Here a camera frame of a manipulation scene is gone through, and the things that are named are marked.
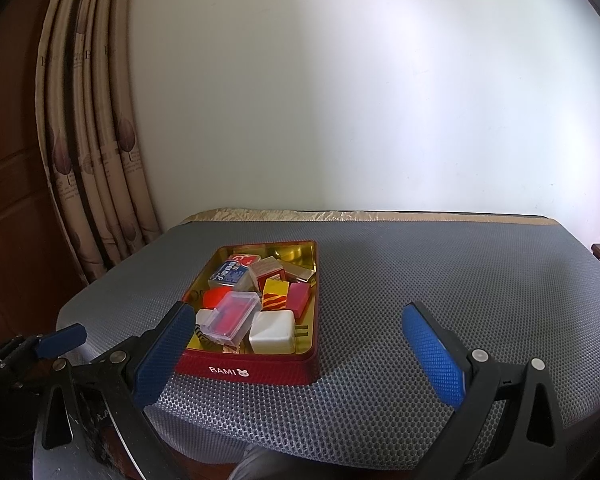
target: metal rivet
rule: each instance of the metal rivet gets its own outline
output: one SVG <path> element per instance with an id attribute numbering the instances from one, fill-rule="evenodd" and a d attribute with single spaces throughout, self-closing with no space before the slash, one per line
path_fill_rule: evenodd
<path id="1" fill-rule="evenodd" d="M 542 361 L 542 359 L 539 359 L 537 357 L 534 357 L 533 359 L 531 359 L 531 365 L 536 370 L 544 370 L 544 361 Z"/>
<path id="2" fill-rule="evenodd" d="M 66 359 L 56 359 L 52 365 L 52 368 L 56 371 L 59 372 L 60 370 L 62 370 L 64 367 L 66 366 Z"/>
<path id="3" fill-rule="evenodd" d="M 473 357 L 479 363 L 483 363 L 489 359 L 489 354 L 487 354 L 487 352 L 481 348 L 476 348 L 473 352 L 471 352 L 471 357 Z"/>
<path id="4" fill-rule="evenodd" d="M 122 350 L 116 350 L 115 352 L 113 352 L 113 354 L 111 354 L 109 356 L 109 361 L 111 361 L 115 365 L 117 365 L 118 363 L 121 363 L 125 359 L 126 359 L 126 353 L 123 352 Z"/>

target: gray tabletop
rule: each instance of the gray tabletop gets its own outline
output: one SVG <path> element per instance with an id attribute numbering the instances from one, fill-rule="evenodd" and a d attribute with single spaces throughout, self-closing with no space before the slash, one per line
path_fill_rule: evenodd
<path id="1" fill-rule="evenodd" d="M 541 357 L 565 426 L 600 408 L 600 263 L 559 225 L 191 222 L 75 296 L 58 327 L 82 323 L 79 352 L 91 359 L 154 327 L 219 246 L 302 239 L 318 242 L 320 379 L 268 386 L 174 375 L 147 413 L 181 452 L 253 442 L 324 462 L 412 468 L 452 413 L 402 337 L 401 309 L 413 300 L 468 348 L 520 364 Z"/>

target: pink eraser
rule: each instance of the pink eraser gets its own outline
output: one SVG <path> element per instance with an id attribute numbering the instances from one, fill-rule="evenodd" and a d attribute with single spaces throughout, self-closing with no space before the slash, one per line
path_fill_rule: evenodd
<path id="1" fill-rule="evenodd" d="M 286 294 L 286 309 L 292 310 L 296 320 L 302 317 L 306 304 L 309 301 L 311 286 L 308 283 L 295 282 L 289 286 Z"/>

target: clear plastic box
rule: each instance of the clear plastic box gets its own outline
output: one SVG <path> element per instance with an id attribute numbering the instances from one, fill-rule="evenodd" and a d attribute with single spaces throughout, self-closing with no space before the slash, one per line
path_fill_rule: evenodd
<path id="1" fill-rule="evenodd" d="M 249 331 L 253 317 L 261 310 L 256 292 L 229 292 L 200 324 L 200 332 L 211 341 L 236 348 Z"/>

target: blue gripper pad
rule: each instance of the blue gripper pad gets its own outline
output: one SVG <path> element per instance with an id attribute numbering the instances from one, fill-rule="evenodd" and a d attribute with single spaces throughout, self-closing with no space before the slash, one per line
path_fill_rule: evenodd
<path id="1" fill-rule="evenodd" d="M 464 374 L 412 304 L 402 311 L 402 333 L 440 401 L 457 411 L 464 400 Z"/>
<path id="2" fill-rule="evenodd" d="M 55 359 L 87 341 L 87 331 L 80 323 L 40 338 L 34 350 L 40 359 Z"/>
<path id="3" fill-rule="evenodd" d="M 155 404 L 173 369 L 193 336 L 196 313 L 187 303 L 180 308 L 158 335 L 136 368 L 133 398 L 138 408 Z"/>

